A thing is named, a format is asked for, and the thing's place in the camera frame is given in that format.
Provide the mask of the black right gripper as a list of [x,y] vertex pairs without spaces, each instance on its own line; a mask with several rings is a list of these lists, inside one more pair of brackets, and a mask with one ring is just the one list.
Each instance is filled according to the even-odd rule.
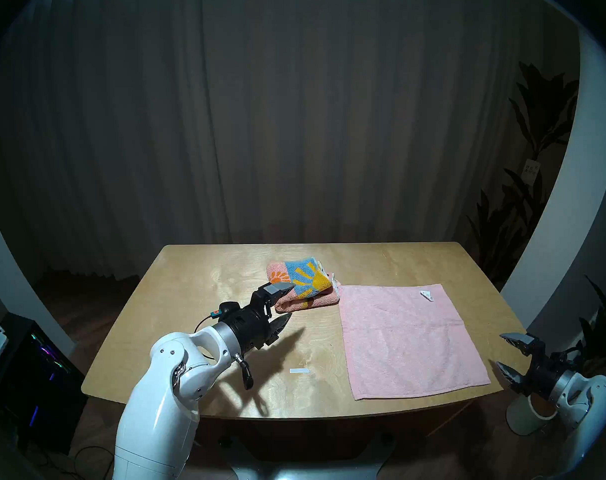
[[513,391],[522,391],[526,397],[534,393],[542,399],[557,398],[583,363],[582,341],[564,351],[547,355],[545,343],[527,333],[502,333],[499,336],[523,355],[531,357],[526,375],[496,361],[496,367],[509,387]]

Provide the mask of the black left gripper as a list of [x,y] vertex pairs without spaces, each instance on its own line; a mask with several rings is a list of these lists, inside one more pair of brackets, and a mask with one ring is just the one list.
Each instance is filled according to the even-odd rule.
[[292,315],[281,314],[271,320],[271,308],[293,288],[291,282],[266,283],[252,293],[250,302],[244,307],[236,301],[219,305],[218,321],[231,328],[241,352],[251,348],[259,350],[278,340]]

